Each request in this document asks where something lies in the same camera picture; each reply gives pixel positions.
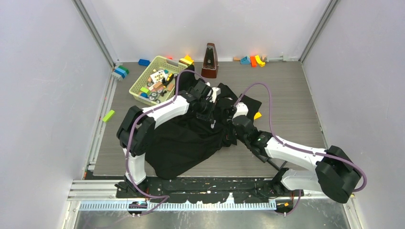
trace toy basket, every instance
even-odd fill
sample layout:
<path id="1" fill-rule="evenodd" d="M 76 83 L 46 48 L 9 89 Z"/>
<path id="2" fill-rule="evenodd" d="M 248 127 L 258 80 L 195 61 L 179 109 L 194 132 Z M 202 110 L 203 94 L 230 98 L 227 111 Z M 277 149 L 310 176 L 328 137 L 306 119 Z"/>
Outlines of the toy basket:
<path id="1" fill-rule="evenodd" d="M 155 101 L 152 101 L 150 99 L 147 99 L 145 97 L 142 97 L 139 95 L 140 89 L 142 87 L 147 88 L 147 83 L 148 79 L 151 74 L 153 74 L 153 69 L 165 69 L 169 71 L 170 73 L 179 73 L 181 70 L 184 70 L 187 68 L 187 65 L 180 63 L 180 62 L 174 62 L 166 57 L 163 56 L 157 56 L 153 61 L 149 64 L 149 66 L 145 69 L 145 71 L 140 75 L 140 77 L 137 79 L 137 81 L 132 85 L 132 87 L 129 89 L 129 93 L 134 96 L 134 98 L 138 101 L 141 101 L 144 104 L 147 104 L 149 106 L 154 106 L 157 105 L 158 103 Z M 173 89 L 167 93 L 165 93 L 164 96 L 160 96 L 159 100 L 160 102 L 164 102 L 174 96 L 174 93 L 176 92 L 176 88 L 173 87 Z"/>

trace black fabric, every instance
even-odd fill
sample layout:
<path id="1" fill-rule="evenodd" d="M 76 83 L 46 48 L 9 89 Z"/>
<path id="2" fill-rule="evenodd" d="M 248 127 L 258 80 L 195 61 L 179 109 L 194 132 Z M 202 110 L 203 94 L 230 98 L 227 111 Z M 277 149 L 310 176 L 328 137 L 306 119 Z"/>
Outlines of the black fabric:
<path id="1" fill-rule="evenodd" d="M 183 74 L 179 90 L 188 90 L 197 80 L 193 73 Z M 223 146 L 236 145 L 231 118 L 237 96 L 222 83 L 218 87 L 221 93 L 213 112 L 216 121 L 214 128 L 211 128 L 209 122 L 197 119 L 195 113 L 188 112 L 163 123 L 155 130 L 153 144 L 146 151 L 146 161 L 155 169 L 157 176 L 173 179 L 208 159 Z M 241 102 L 248 106 L 253 116 L 261 105 L 261 102 L 247 96 Z"/>

